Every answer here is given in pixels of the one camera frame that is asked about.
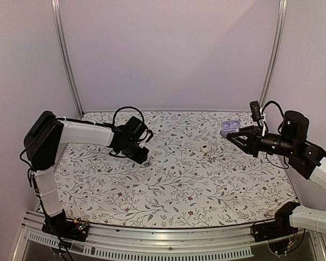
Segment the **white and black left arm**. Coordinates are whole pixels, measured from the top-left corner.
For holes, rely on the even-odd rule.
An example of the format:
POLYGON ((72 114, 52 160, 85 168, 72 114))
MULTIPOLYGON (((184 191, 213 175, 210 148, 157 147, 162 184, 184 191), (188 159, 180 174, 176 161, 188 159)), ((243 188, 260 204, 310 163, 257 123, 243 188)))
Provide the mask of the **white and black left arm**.
POLYGON ((42 210, 47 215, 49 227, 58 236, 70 231, 64 214, 58 186, 55 181, 57 165, 68 148, 86 147, 108 150, 113 158, 130 159, 143 164, 149 154, 145 146, 153 137, 143 115, 132 116, 127 122, 117 125, 56 116, 44 111, 23 139, 24 149, 20 161, 28 166, 27 176, 42 210))

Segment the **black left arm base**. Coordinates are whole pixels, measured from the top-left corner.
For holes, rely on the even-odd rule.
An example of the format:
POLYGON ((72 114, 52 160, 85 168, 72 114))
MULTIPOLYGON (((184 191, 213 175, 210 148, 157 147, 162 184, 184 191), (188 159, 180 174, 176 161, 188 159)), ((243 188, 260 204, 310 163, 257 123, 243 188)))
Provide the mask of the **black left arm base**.
POLYGON ((56 216, 45 216, 42 231, 60 238, 85 242, 89 233, 89 222, 81 218, 68 219, 64 210, 56 216))

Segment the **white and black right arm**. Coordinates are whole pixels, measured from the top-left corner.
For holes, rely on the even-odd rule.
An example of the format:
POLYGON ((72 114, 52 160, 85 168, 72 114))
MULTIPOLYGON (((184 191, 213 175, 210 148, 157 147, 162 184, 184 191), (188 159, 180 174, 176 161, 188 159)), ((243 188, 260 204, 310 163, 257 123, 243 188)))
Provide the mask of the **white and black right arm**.
MULTIPOLYGON (((326 190, 326 151, 307 142, 309 120, 297 111, 286 111, 281 133, 265 131, 257 124, 237 131, 223 127, 225 138, 244 153, 257 157, 259 152, 288 158, 289 166, 305 179, 326 190)), ((285 203, 274 215, 274 221, 254 225, 255 241, 265 241, 296 233, 299 228, 326 234, 326 212, 311 209, 298 202, 285 203)))

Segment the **purple earbud charging case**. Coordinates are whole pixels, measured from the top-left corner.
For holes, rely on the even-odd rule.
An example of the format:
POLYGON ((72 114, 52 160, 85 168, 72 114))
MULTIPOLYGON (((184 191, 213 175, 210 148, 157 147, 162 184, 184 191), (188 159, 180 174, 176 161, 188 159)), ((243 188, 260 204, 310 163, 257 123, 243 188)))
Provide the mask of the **purple earbud charging case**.
POLYGON ((223 121, 221 123, 220 135, 222 138, 226 139, 228 133, 236 133, 241 128, 240 120, 229 120, 223 121))

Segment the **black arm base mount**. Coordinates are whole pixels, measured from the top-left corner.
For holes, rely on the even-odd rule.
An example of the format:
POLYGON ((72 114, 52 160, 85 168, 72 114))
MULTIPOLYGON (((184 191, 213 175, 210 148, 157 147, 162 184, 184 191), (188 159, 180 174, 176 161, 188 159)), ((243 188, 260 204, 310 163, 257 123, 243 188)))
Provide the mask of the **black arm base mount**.
POLYGON ((300 203, 298 202, 285 203, 275 212, 273 221, 253 223, 250 233, 255 242, 258 243, 297 233, 298 228, 290 225, 289 216, 299 206, 300 203))

